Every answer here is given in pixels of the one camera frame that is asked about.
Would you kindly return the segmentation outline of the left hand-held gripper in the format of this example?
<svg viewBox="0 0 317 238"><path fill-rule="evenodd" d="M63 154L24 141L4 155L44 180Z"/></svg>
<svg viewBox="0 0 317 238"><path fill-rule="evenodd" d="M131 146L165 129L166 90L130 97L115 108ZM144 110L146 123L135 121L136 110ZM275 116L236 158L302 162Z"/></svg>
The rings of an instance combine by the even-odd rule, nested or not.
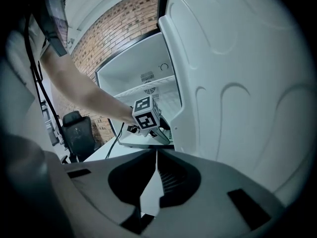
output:
<svg viewBox="0 0 317 238"><path fill-rule="evenodd" d="M160 118L158 105L152 95L134 102L132 117L142 135L147 136L149 133L163 145L171 143L170 126L164 118Z"/></svg>

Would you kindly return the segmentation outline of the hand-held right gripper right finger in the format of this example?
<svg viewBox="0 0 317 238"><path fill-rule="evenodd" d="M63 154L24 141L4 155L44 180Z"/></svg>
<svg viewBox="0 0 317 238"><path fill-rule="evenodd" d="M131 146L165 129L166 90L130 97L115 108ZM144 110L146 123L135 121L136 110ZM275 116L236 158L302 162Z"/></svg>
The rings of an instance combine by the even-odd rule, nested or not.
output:
<svg viewBox="0 0 317 238"><path fill-rule="evenodd" d="M271 192L226 164L159 150L158 171L178 184L160 198L147 238L261 238L284 211Z"/></svg>

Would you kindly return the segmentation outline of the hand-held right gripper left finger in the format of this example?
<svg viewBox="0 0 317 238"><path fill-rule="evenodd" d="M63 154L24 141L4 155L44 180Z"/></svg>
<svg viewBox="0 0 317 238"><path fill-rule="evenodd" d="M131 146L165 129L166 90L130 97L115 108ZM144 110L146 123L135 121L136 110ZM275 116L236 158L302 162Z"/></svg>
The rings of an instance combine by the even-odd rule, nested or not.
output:
<svg viewBox="0 0 317 238"><path fill-rule="evenodd" d="M99 213L133 233L143 232L140 197L156 170L154 149L63 167Z"/></svg>

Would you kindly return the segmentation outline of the person's left forearm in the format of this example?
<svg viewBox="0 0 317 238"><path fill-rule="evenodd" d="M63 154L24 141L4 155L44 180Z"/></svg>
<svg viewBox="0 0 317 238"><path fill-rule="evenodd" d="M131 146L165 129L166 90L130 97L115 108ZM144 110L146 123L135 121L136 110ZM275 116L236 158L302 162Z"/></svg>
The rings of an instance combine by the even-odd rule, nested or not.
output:
<svg viewBox="0 0 317 238"><path fill-rule="evenodd" d="M59 56L49 45L40 58L49 79L55 88L70 102L127 125L134 125L132 108L114 98L87 75L82 74L70 54Z"/></svg>

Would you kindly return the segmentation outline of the white table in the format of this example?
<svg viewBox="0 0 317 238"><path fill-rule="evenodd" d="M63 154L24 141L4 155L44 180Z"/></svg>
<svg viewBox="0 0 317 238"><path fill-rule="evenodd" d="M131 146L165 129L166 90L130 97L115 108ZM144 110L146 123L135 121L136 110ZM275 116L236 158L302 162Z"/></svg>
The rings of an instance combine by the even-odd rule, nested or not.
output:
<svg viewBox="0 0 317 238"><path fill-rule="evenodd" d="M106 144L104 144L90 157L88 157L85 160L85 162L105 159L114 140L115 140L115 137L112 138ZM109 158L119 157L119 156L127 155L130 153L138 152L138 151L149 149L149 148L172 148L173 149L174 144L173 142L171 142L168 145L163 145L150 136L143 137L143 136L136 136L134 134L130 134L125 138L119 139L119 141L115 143L114 147L111 150Z"/></svg>

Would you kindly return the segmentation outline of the black office chair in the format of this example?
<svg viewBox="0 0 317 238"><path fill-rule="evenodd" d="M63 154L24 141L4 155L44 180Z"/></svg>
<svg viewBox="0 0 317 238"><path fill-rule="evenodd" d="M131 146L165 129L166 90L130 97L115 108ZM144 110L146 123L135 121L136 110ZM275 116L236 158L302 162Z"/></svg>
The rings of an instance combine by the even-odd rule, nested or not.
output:
<svg viewBox="0 0 317 238"><path fill-rule="evenodd" d="M79 111L66 114L61 128L71 163L85 161L101 147L93 137L91 119L81 116Z"/></svg>

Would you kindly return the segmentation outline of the open white mini fridge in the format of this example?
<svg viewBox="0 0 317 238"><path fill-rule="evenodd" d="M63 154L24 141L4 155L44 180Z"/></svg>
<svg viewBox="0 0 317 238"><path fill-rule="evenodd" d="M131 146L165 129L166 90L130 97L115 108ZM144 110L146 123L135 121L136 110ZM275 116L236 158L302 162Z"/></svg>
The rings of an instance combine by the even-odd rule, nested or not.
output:
<svg viewBox="0 0 317 238"><path fill-rule="evenodd" d="M98 86L115 96L136 86L174 75L168 48L160 31L154 30L127 44L96 70ZM161 116L170 124L181 109L177 82L119 98L128 106L152 95Z"/></svg>

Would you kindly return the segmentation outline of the person's white t-shirt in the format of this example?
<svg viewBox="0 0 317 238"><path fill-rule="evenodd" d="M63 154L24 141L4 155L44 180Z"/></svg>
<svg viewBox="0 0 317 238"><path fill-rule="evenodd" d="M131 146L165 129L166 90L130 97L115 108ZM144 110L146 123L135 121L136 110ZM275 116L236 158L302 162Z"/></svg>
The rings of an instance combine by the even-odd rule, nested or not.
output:
<svg viewBox="0 0 317 238"><path fill-rule="evenodd" d="M52 152L25 47L25 23L23 17L9 34L4 58L0 59L0 122L8 133L32 140Z"/></svg>

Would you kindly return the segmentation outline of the black chest-mounted monitor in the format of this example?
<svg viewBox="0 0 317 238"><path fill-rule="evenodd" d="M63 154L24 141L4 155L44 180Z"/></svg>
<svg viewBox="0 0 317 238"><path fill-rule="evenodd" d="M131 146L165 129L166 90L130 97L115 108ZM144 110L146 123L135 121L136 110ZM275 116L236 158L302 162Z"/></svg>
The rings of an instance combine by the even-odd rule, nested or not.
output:
<svg viewBox="0 0 317 238"><path fill-rule="evenodd" d="M45 0L49 15L46 37L59 57L67 53L68 22L65 13L65 0Z"/></svg>

